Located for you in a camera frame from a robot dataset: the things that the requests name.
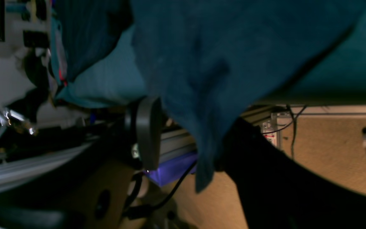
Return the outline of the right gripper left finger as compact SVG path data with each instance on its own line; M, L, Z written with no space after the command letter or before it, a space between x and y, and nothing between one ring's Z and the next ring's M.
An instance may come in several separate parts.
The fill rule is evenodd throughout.
M163 110L159 97L142 97L127 106L125 130L132 159L138 168L158 168L162 129Z

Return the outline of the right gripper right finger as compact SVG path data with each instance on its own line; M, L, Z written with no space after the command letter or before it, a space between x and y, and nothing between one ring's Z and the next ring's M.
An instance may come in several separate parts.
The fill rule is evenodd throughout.
M235 183L250 229L366 229L366 196L312 173L237 119L220 167Z

